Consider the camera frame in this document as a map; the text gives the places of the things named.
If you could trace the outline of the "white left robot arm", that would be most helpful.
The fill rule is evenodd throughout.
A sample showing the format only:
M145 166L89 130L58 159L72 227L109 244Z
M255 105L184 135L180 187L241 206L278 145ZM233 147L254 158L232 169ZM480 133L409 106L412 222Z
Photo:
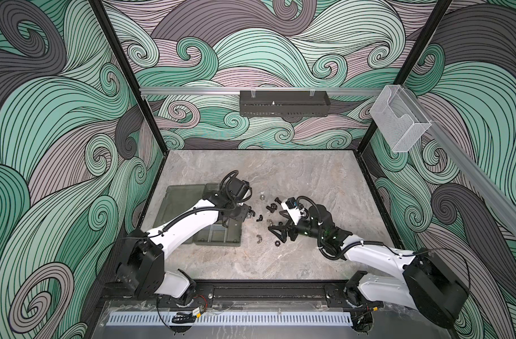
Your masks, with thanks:
M187 210L148 231L134 230L124 238L116 263L116 277L136 298L169 296L181 305L194 298L196 282L184 271L168 271L165 260L181 244L219 221L243 222L252 188L233 171L218 189L202 194Z

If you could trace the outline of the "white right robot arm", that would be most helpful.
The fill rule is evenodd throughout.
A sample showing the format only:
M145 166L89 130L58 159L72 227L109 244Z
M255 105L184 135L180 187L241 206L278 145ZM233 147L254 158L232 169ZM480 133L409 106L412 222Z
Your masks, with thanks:
M355 321L369 321L371 312L388 303L414 309L443 329L454 328L469 284L439 257L438 249L410 251L365 240L336 226L323 205L304 208L287 200L281 206L286 222L268 227L278 244L306 236L316 240L317 249L330 261L357 262L382 272L357 271L346 283L346 299L358 310Z

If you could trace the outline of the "green plastic organizer box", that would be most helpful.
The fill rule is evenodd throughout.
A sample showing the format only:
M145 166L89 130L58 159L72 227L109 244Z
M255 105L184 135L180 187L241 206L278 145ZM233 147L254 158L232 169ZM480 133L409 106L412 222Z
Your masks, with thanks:
M219 213L224 209L226 200L221 196L220 188L207 192L194 206L169 222L148 231L148 237L163 251L173 251L196 233L213 225L219 220Z

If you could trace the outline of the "aluminium wall rail back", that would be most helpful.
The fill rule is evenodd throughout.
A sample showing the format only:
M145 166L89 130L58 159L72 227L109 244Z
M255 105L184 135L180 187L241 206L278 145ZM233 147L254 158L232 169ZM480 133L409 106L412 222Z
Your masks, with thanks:
M238 95L242 91L251 93L274 91L302 91L310 95L317 91L325 91L332 96L377 96L382 88L257 88L257 87L205 87L205 86L171 86L171 87L141 87L142 95Z

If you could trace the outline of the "aluminium wall rail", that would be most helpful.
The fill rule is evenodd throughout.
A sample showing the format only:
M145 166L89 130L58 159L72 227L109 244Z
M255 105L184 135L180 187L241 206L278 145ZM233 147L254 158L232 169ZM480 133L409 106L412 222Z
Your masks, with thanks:
M142 95L238 95L242 91L251 93L274 91L302 91L310 95L317 91L325 91L332 96L377 96L382 88L257 88L257 87L205 87L205 86L171 86L171 87L141 87Z
M430 124L427 132L441 145L471 187L485 199L487 206L492 208L516 237L516 199L512 194L501 191L478 166L478 162L485 159L478 152L478 145L488 154L492 153L491 132L485 127L471 129L455 107L437 95L426 94L418 98L409 89L406 95L409 97L409 109Z

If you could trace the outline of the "black corner frame post left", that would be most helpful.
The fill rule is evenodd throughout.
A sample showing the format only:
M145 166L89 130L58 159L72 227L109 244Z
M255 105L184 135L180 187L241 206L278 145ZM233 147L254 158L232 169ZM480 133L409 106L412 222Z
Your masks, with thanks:
M131 93L133 97L136 99L136 103L139 106L148 126L150 127L150 130L160 148L161 153L164 157L167 157L169 151L163 140L163 136L160 133L158 125L156 124L155 116L152 113L150 105L148 104L146 99L144 99L141 95L139 83L136 79L134 72L131 69L129 60L127 59L124 53L122 44L116 35L114 26L112 25L109 19L104 4L100 0L89 0L88 3L91 6L96 19L98 20L98 23L102 29L104 36L107 39L107 42L112 52L114 53L117 63L122 69L122 73L129 84Z

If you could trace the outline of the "black corner frame post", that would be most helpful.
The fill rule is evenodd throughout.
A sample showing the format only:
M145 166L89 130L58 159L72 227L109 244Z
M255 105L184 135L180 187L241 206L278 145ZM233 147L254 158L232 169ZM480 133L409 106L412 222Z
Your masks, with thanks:
M426 24L422 27L422 30L419 33L418 38L416 40L416 43L409 53L409 56L407 57L406 61L403 63L401 70L397 74L397 77L394 80L394 85L403 85L406 82L407 78L409 77L409 74L411 73L413 67L416 65L417 61L420 59L420 56L423 54L426 46L430 42L433 34L435 33L438 25L440 24L440 21L446 14L451 3L452 0L439 0L437 2L435 7L433 8L433 11L430 14L430 17L426 21ZM376 130L377 125L373 121L370 124L368 130L366 131L361 142L359 143L357 150L355 151L355 154L358 158L360 158L362 154L365 152L365 149L368 147Z
M129 60L127 59L124 53L122 44L116 35L114 26L112 25L109 19L104 4L100 0L89 0L88 3L91 6L96 19L98 20L98 23L102 29L104 36L107 39L107 42L112 52L114 53L117 63L122 69L122 73L129 84L131 93L133 97L136 99L136 103L139 106L148 126L150 127L150 130L160 148L161 153L164 157L167 157L169 151L163 140L163 136L160 133L158 125L156 124L155 116L152 113L150 105L148 104L146 99L144 99L141 95L139 83L136 79L134 72L131 69Z

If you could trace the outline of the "clear plastic wall bin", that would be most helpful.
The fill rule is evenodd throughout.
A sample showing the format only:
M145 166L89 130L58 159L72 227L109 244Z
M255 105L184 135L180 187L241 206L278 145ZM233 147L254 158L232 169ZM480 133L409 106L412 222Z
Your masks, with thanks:
M401 85L385 86L370 114L393 153L409 152L432 125L414 93Z

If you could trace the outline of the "aluminium wall rail right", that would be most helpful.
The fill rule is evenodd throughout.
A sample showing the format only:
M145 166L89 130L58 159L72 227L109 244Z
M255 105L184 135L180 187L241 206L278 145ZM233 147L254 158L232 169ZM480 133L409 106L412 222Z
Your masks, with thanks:
M409 89L406 95L409 97L409 109L430 124L427 132L441 145L471 187L485 199L487 206L492 208L516 237L516 199L512 194L501 191L478 166L478 162L485 159L478 152L478 145L488 154L492 153L491 132L485 127L471 129L455 107L437 95L426 94L418 98Z

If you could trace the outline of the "black corner frame post right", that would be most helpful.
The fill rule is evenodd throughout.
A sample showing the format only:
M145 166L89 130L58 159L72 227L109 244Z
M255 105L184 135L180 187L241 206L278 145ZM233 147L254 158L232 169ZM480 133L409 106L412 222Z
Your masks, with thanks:
M406 82L407 78L409 77L409 74L411 73L413 67L416 65L417 61L420 59L420 56L423 54L426 46L430 42L433 34L435 33L438 25L440 24L440 21L446 14L451 3L452 0L439 0L437 2L435 7L433 8L433 11L430 14L430 17L426 21L426 24L422 27L422 30L419 33L418 38L416 40L416 43L409 53L409 56L407 57L406 61L403 63L401 70L397 74L397 77L394 80L394 85L403 85ZM360 158L362 154L365 152L365 149L368 147L376 130L377 125L373 121L370 124L368 130L366 131L361 142L359 143L357 150L355 151L355 154L358 158Z

